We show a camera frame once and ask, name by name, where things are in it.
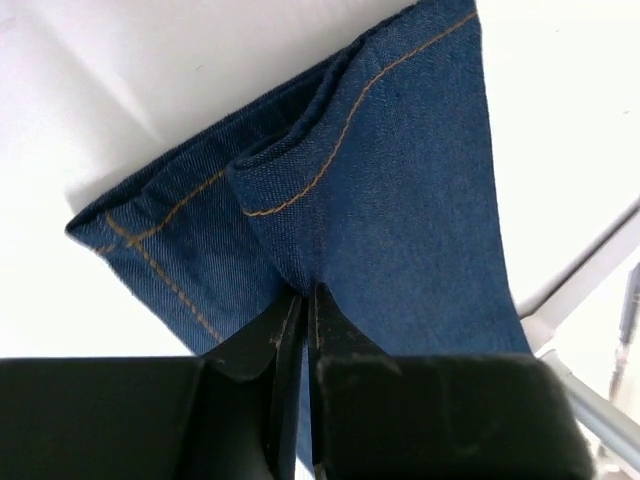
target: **white surface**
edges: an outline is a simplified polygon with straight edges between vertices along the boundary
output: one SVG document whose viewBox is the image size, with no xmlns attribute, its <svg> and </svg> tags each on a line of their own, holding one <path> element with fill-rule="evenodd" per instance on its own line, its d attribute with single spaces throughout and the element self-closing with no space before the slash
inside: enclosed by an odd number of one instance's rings
<svg viewBox="0 0 640 480">
<path fill-rule="evenodd" d="M 409 3 L 0 0 L 0 356 L 185 353 L 65 223 Z M 640 3 L 479 7 L 522 311 L 638 196 Z"/>
</svg>

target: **dark blue fabric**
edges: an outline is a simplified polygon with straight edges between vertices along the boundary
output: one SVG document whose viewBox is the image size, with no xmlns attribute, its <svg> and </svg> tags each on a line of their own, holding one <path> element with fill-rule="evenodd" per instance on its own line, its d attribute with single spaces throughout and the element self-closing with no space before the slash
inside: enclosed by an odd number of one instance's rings
<svg viewBox="0 0 640 480">
<path fill-rule="evenodd" d="M 528 351 L 507 284 L 472 1 L 404 10 L 67 228 L 197 354 L 283 284 L 308 294 L 320 281 L 389 353 Z"/>
</svg>

